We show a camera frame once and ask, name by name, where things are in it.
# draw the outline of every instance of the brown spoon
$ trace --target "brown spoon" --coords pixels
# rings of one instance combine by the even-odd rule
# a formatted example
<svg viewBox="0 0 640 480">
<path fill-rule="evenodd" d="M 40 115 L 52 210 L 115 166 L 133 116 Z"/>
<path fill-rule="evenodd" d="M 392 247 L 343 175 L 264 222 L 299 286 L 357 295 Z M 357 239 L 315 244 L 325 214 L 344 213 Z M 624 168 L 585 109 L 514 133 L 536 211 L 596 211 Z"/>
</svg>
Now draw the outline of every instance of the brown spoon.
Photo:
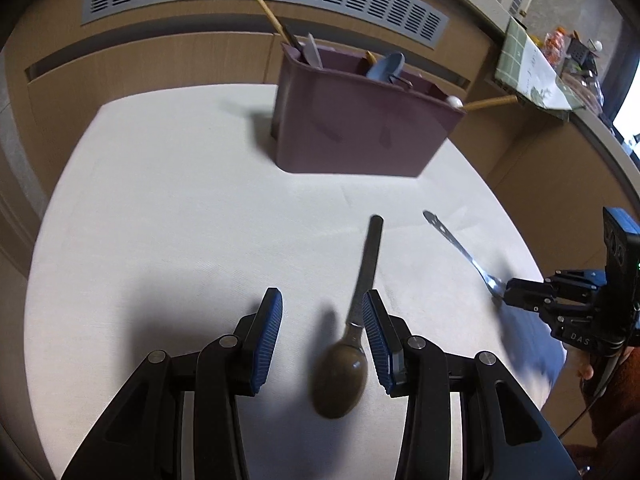
<svg viewBox="0 0 640 480">
<path fill-rule="evenodd" d="M 367 383 L 367 358 L 362 349 L 362 297 L 373 288 L 383 219 L 373 215 L 364 244 L 360 273 L 353 291 L 346 328 L 316 363 L 311 377 L 311 401 L 318 415 L 340 418 L 359 402 Z"/>
</svg>

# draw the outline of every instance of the metal fork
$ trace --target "metal fork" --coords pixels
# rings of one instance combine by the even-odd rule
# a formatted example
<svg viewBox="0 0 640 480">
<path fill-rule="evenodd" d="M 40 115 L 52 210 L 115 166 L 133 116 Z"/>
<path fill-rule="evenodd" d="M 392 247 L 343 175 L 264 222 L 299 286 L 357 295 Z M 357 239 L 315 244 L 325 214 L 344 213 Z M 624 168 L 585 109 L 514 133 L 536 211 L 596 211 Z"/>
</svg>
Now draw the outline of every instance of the metal fork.
<svg viewBox="0 0 640 480">
<path fill-rule="evenodd" d="M 489 292 L 492 294 L 492 296 L 501 300 L 504 297 L 506 285 L 498 278 L 490 275 L 482 267 L 480 267 L 480 265 L 478 265 L 478 262 L 474 260 L 473 256 L 471 256 L 471 254 L 466 251 L 466 249 L 460 244 L 460 242 L 456 240 L 456 237 L 452 235 L 446 227 L 444 227 L 444 224 L 440 220 L 438 220 L 438 217 L 436 215 L 434 215 L 431 211 L 427 211 L 426 209 L 422 212 L 422 214 L 424 215 L 426 221 L 434 226 L 440 232 L 440 234 L 444 236 L 457 250 L 459 250 L 462 255 L 469 261 L 469 263 L 476 268 L 476 270 L 480 273 L 480 276 L 482 276 L 482 280 L 484 281 L 486 288 L 489 289 Z"/>
</svg>

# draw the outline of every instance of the wooden wall panel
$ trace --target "wooden wall panel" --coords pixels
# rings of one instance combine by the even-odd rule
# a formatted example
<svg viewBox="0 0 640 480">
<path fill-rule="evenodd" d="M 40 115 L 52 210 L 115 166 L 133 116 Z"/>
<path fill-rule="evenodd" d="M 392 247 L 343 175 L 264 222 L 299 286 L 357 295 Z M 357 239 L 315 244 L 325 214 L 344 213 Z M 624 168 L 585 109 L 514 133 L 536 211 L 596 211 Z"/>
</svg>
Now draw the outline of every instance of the wooden wall panel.
<svg viewBox="0 0 640 480">
<path fill-rule="evenodd" d="M 262 83 L 273 34 L 203 32 L 136 41 L 90 54 L 28 85 L 52 189 L 100 106 L 164 88 Z"/>
<path fill-rule="evenodd" d="M 543 275 L 604 262 L 602 207 L 635 215 L 606 163 L 571 123 L 524 133 L 494 193 Z"/>
<path fill-rule="evenodd" d="M 270 5 L 283 18 L 324 23 L 397 45 L 473 82 L 492 42 L 455 0 L 423 1 L 442 10 L 450 19 L 436 49 L 377 25 L 327 10 L 279 2 L 271 2 Z M 52 193 L 60 172 L 60 150 L 67 149 L 68 144 L 53 146 L 50 135 L 41 131 L 42 124 L 36 123 L 25 69 L 70 44 L 127 25 L 174 16 L 262 14 L 253 0 L 183 0 L 126 10 L 81 25 L 81 2 L 36 0 L 21 17 L 6 45 L 6 72 L 15 121 L 30 163 L 47 194 Z"/>
<path fill-rule="evenodd" d="M 492 81 L 498 48 L 486 57 L 476 82 L 464 99 L 465 103 L 506 95 Z M 449 139 L 465 155 L 466 160 L 485 180 L 510 146 L 518 139 L 525 124 L 537 110 L 521 105 L 505 105 L 469 112 L 458 123 Z"/>
<path fill-rule="evenodd" d="M 493 169 L 486 176 L 488 186 L 495 190 L 498 184 L 508 175 L 518 163 L 520 157 L 538 140 L 538 134 L 553 128 L 562 127 L 564 123 L 542 110 L 529 107 L 527 121 L 523 124 L 518 135 L 511 141 L 507 150 L 496 161 Z"/>
</svg>

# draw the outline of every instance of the chopstick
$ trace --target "chopstick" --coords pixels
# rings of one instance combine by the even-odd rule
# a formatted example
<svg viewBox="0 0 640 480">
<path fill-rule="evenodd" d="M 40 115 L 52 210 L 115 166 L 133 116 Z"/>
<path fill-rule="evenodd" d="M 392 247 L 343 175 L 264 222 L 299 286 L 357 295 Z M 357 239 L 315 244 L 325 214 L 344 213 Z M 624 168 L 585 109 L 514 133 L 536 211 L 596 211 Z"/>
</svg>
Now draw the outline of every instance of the chopstick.
<svg viewBox="0 0 640 480">
<path fill-rule="evenodd" d="M 473 110 L 480 110 L 482 108 L 490 108 L 492 106 L 510 105 L 518 102 L 518 97 L 515 95 L 505 95 L 502 97 L 493 97 L 491 99 L 482 99 L 480 101 L 473 101 L 467 103 L 461 110 L 465 112 L 472 112 Z"/>
<path fill-rule="evenodd" d="M 371 66 L 375 65 L 378 62 L 376 56 L 374 56 L 369 50 L 364 53 L 364 56 L 367 58 L 367 61 L 369 61 L 369 64 Z"/>
<path fill-rule="evenodd" d="M 291 31 L 287 28 L 287 26 L 284 23 L 280 23 L 280 20 L 276 18 L 276 15 L 273 12 L 271 12 L 271 9 L 267 6 L 264 0 L 258 0 L 258 3 L 262 7 L 262 10 L 264 11 L 264 13 L 267 15 L 267 18 L 271 22 L 271 25 L 273 25 L 273 27 L 278 31 L 278 34 L 280 34 L 284 38 L 284 41 L 289 43 L 290 46 L 292 46 L 297 51 L 299 51 L 299 53 L 302 56 L 302 59 L 304 60 L 305 53 L 303 51 L 302 45 L 298 41 L 298 38 L 296 38 L 291 33 Z"/>
<path fill-rule="evenodd" d="M 276 18 L 275 14 L 273 12 L 271 12 L 271 9 L 269 7 L 267 7 L 267 4 L 264 2 L 264 0 L 258 0 L 258 3 L 262 7 L 262 10 L 264 11 L 264 13 L 267 15 L 267 18 L 271 22 L 271 25 L 273 25 L 273 28 L 275 28 L 278 31 L 278 34 L 280 34 L 284 38 L 284 41 L 286 41 L 291 46 L 293 46 L 291 44 L 291 42 L 289 41 L 289 38 L 285 34 L 284 29 L 282 28 L 282 25 L 280 24 L 280 22 Z"/>
</svg>

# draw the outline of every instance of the spoon handle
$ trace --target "spoon handle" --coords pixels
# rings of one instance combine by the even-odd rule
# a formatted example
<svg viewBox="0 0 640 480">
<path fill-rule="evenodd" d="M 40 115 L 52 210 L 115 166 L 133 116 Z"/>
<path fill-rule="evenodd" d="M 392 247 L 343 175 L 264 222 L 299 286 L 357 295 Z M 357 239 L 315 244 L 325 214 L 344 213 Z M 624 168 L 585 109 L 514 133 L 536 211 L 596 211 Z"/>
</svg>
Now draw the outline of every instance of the spoon handle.
<svg viewBox="0 0 640 480">
<path fill-rule="evenodd" d="M 487 274 L 484 271 L 484 269 L 480 267 L 478 262 L 474 260 L 473 256 L 471 256 L 471 254 L 467 252 L 467 250 L 456 239 L 456 237 L 453 234 L 451 234 L 451 232 L 444 226 L 444 224 L 438 219 L 438 217 L 434 215 L 431 211 L 427 211 L 426 209 L 422 212 L 422 214 L 425 220 L 429 222 L 432 226 L 434 226 L 440 232 L 440 234 L 444 236 L 457 250 L 459 250 L 460 253 L 469 261 L 469 263 L 476 268 L 480 276 L 482 276 L 482 280 L 484 281 L 486 286 L 489 288 L 489 291 L 491 291 L 492 294 L 495 293 L 500 297 L 503 296 L 504 290 L 501 293 L 496 292 L 496 290 L 494 290 L 494 287 L 498 284 L 499 280 Z"/>
<path fill-rule="evenodd" d="M 380 238 L 382 238 L 382 216 L 373 215 L 369 219 L 369 231 L 364 242 L 362 262 L 356 288 L 351 298 L 351 306 L 347 314 L 347 325 L 363 326 L 362 298 L 368 290 L 373 288 L 373 279 L 378 266 L 378 252 L 380 252 Z"/>
</svg>

